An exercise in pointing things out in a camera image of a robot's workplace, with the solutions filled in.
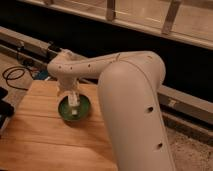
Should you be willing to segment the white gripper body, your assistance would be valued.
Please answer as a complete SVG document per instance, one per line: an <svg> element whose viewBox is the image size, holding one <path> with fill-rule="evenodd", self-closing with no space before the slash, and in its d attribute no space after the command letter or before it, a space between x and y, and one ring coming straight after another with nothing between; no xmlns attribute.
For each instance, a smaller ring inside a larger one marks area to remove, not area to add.
<svg viewBox="0 0 213 171"><path fill-rule="evenodd" d="M63 94L69 95L76 95L79 99L79 93L77 90L77 81L76 80L64 80L61 79L58 81L58 96L62 96Z"/></svg>

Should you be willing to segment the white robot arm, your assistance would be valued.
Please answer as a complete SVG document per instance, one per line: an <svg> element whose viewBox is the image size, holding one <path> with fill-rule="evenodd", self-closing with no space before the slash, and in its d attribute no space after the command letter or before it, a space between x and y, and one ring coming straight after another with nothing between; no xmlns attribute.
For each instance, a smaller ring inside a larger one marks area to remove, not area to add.
<svg viewBox="0 0 213 171"><path fill-rule="evenodd" d="M78 60L63 50L48 64L48 72L68 91L75 110L79 78L98 80L98 100L118 171L176 171L157 90L166 69L151 51L118 52Z"/></svg>

